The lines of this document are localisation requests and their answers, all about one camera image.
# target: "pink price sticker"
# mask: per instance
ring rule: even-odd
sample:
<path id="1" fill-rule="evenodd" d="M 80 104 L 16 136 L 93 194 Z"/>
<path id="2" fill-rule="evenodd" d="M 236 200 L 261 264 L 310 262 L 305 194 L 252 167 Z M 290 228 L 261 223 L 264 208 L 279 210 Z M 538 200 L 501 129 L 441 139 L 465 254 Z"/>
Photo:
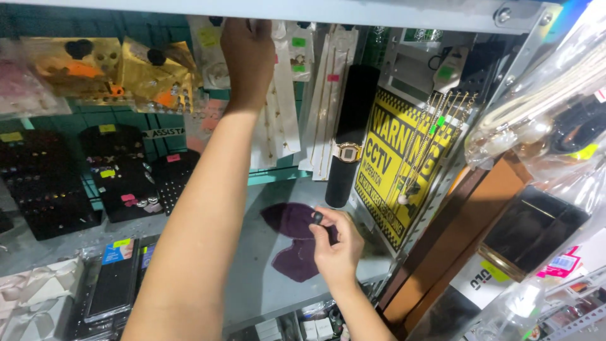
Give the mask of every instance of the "pink price sticker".
<path id="1" fill-rule="evenodd" d="M 175 162 L 181 160 L 181 156 L 179 154 L 168 155 L 166 156 L 166 161 Z"/>
<path id="2" fill-rule="evenodd" d="M 135 198 L 134 195 L 132 194 L 124 194 L 123 196 L 121 196 L 120 198 L 122 198 L 122 201 L 129 201 Z"/>

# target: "bow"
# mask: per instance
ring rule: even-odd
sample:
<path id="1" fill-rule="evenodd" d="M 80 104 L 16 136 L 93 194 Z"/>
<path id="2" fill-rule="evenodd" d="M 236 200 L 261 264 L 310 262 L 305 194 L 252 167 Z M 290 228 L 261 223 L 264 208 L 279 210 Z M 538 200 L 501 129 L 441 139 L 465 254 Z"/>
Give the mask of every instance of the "bow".
<path id="1" fill-rule="evenodd" d="M 40 339 L 44 340 L 55 328 L 53 317 L 51 317 L 48 311 L 51 310 L 58 301 L 58 299 L 48 300 L 42 303 L 36 311 L 32 311 L 32 308 L 35 306 L 19 309 L 19 312 L 24 311 L 25 313 L 18 313 L 18 315 L 15 315 L 12 318 L 16 320 L 17 325 L 10 332 L 6 341 L 20 341 L 23 334 L 25 334 L 27 327 L 32 322 L 36 324 Z"/>
<path id="2" fill-rule="evenodd" d="M 53 277 L 61 284 L 63 290 L 68 290 L 76 281 L 73 272 L 77 268 L 76 262 L 69 262 L 59 270 L 51 270 L 48 266 L 32 270 L 31 283 L 23 288 L 21 302 L 29 301 Z"/>
<path id="3" fill-rule="evenodd" d="M 23 275 L 13 275 L 7 277 L 4 283 L 0 283 L 0 294 L 5 302 L 16 301 L 19 299 L 21 288 L 19 285 L 25 283 L 27 278 Z"/>

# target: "bolt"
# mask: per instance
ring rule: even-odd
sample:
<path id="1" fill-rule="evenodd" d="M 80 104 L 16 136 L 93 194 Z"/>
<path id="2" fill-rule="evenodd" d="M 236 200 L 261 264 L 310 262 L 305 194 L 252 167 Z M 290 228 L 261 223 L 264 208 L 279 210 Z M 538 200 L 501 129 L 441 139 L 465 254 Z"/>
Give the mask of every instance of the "bolt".
<path id="1" fill-rule="evenodd" d="M 513 81 L 516 80 L 516 77 L 514 75 L 511 75 L 509 77 L 507 77 L 507 79 L 505 80 L 505 85 L 506 86 L 510 86 L 513 84 Z"/>
<path id="2" fill-rule="evenodd" d="M 546 26 L 551 22 L 551 20 L 553 20 L 553 14 L 551 12 L 546 12 L 543 18 L 541 18 L 539 25 Z"/>
<path id="3" fill-rule="evenodd" d="M 511 9 L 509 7 L 502 8 L 496 15 L 496 19 L 501 24 L 511 18 Z"/>

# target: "wire grid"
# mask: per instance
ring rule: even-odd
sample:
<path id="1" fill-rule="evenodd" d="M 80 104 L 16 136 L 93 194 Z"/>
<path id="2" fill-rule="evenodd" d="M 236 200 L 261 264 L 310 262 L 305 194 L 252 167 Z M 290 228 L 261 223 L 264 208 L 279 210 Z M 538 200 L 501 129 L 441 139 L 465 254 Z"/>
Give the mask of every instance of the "wire grid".
<path id="1" fill-rule="evenodd" d="M 147 12 L 128 12 L 68 8 L 37 5 L 0 4 L 0 38 L 16 39 L 20 36 L 49 37 L 118 37 L 129 36 L 147 47 L 162 48 L 171 42 L 186 41 L 191 48 L 190 29 L 185 15 Z M 301 108 L 303 83 L 296 82 L 297 115 Z M 210 98 L 229 100 L 229 90 L 207 91 Z M 88 196 L 96 207 L 100 205 L 99 192 L 85 161 L 78 133 L 100 124 L 128 124 L 143 130 L 183 127 L 181 115 L 136 113 L 128 106 L 78 106 L 70 103 L 74 115 L 40 116 L 31 118 L 34 129 L 47 129 L 61 133 L 82 173 Z M 8 131 L 21 127 L 19 120 L 3 121 Z M 172 136 L 143 140 L 148 160 L 187 150 L 185 136 Z M 266 183 L 306 176 L 293 166 L 292 156 L 278 160 L 271 169 L 249 173 L 249 184 Z"/>

